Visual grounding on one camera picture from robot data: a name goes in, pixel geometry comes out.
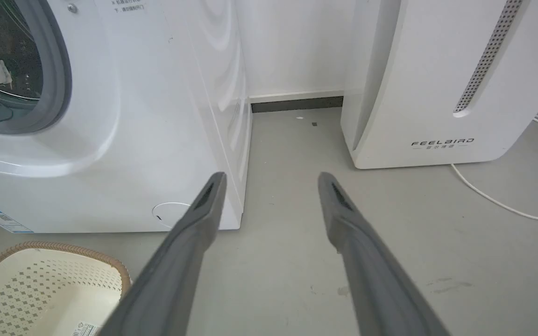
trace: basket rim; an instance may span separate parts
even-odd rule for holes
[[[130,286],[132,285],[130,281],[130,274],[128,273],[128,269],[118,259],[110,257],[104,253],[87,249],[85,247],[80,247],[80,246],[75,246],[75,245],[70,245],[70,244],[65,244],[65,243],[37,242],[37,241],[20,243],[12,247],[9,247],[8,249],[0,253],[0,262],[4,261],[4,259],[11,256],[12,254],[17,253],[19,251],[26,250],[26,249],[45,249],[45,250],[68,252],[68,253],[73,253],[76,255],[81,255],[83,257],[95,259],[95,260],[104,262],[105,264],[108,264],[111,267],[115,268],[120,273],[122,297],[126,295],[128,290],[130,289]]]

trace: white laundry basket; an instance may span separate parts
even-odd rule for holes
[[[94,336],[130,288],[117,259],[26,242],[0,254],[0,336]]]

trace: floor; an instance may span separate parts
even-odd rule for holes
[[[340,108],[254,115],[243,226],[220,232],[205,254],[189,334],[357,334],[320,212],[316,179],[327,171],[453,335],[538,335],[538,222],[487,202],[449,166],[356,170],[339,118]],[[538,215],[537,124],[502,158],[459,170],[485,193]],[[0,229],[0,251],[25,240],[72,243],[113,255],[135,277],[163,237]]]

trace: label sticker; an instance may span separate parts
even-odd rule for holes
[[[145,5],[140,4],[141,1],[143,0],[111,0],[111,6],[115,7],[116,13],[141,11],[145,9]]]
[[[101,327],[80,321],[72,336],[94,336]]]
[[[11,219],[0,211],[0,227],[14,233],[33,233],[31,229]]]

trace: washing machine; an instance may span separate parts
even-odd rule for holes
[[[234,0],[0,0],[0,225],[167,231],[213,172],[237,229],[252,114]]]

